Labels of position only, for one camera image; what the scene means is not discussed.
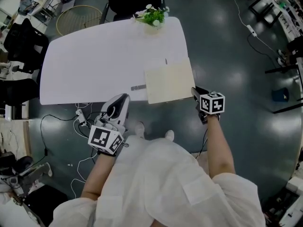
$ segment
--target power strip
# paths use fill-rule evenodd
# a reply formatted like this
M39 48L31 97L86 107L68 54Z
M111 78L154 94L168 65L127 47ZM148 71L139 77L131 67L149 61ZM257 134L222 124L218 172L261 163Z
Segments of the power strip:
M257 37L257 33L254 31L254 29L250 25L247 25L246 27L252 33L252 36Z
M78 109L76 111L76 115L77 115L77 120L79 121L81 126L86 126L86 118L82 112L82 109Z

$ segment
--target cardboard sheet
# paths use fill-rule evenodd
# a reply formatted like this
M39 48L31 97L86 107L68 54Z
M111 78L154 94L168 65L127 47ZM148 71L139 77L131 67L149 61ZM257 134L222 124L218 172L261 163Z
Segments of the cardboard sheet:
M149 104L192 96L195 82L189 58L157 69L146 69L144 73Z

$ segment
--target gray floor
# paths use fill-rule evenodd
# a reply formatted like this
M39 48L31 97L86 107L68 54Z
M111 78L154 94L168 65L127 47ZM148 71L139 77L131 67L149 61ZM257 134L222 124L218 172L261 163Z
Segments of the gray floor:
M232 149L237 174L257 184L260 198L265 200L288 181L300 146L301 109L271 113L295 104L296 98L300 98L294 75L290 72L264 74L273 65L247 43L250 33L241 24L233 0L165 1L170 7L170 16L181 21L196 85L226 96L221 125ZM250 24L262 40L275 50L285 47L287 40L279 23L272 28L262 22L256 23L255 15L248 10L252 1L236 1L243 22ZM106 2L76 0L76 5L103 9ZM107 17L109 21L112 16L110 13ZM52 21L46 31L51 39L58 37L54 25L55 21ZM250 42L275 60L275 55L260 41L250 37ZM290 90L290 101L273 102L271 90L282 87ZM189 152L197 152L201 149L206 126L201 124L195 106L192 98L156 105L131 102L127 126L133 132L138 121L144 122L148 139L163 137L167 130L172 129L176 143ZM100 110L100 107L101 104L94 104L93 111ZM38 100L31 101L30 139L35 159L42 157L44 152L40 136L41 118L46 114L72 118L75 109L74 105L41 106ZM84 113L87 115L89 112L90 108L85 108ZM73 178L79 179L77 164L90 155L90 147L74 132L72 121L62 122L47 117L42 129L50 151L45 160L51 164L54 173L51 180L45 181L73 197L70 183ZM83 162L80 172L87 176L92 167L92 161ZM73 187L79 195L83 184L74 182Z

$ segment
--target wire basket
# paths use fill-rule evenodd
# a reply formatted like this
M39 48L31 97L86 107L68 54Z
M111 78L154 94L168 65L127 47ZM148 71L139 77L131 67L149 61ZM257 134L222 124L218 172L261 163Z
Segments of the wire basket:
M99 9L79 5L63 12L57 19L56 28L61 36L98 25L102 13Z

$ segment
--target black stand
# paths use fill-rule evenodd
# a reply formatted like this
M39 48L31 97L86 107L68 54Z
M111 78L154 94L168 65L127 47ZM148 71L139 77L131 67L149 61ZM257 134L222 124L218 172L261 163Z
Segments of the black stand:
M250 6L249 9L257 15L257 21L261 21L263 20L269 27L272 27L273 24L279 19L279 17L281 16L282 12L280 11L278 13L278 15L274 18L274 20L269 23L267 22L267 20L265 19L265 15L274 7L273 3L268 4L260 13L258 13L255 9L254 6L259 3L261 0L256 0L255 2L253 2Z
M277 71L287 72L288 70L291 70L291 69L297 69L298 70L301 86L303 88L302 77L301 77L301 73L300 73L298 65L292 65L292 66L287 66L287 67L281 67L281 68L275 68L275 69L272 69L272 70L267 70L267 71L265 71L265 74L273 73L273 72L277 72ZM303 103L296 104L296 105L293 105L293 106L290 106L290 107L287 107L287 108L283 108L283 109L274 111L273 114L278 114L278 113L286 112L286 111L289 111L289 110L292 110L292 109L295 109L295 108L299 108L299 107L302 107L302 106L303 106Z

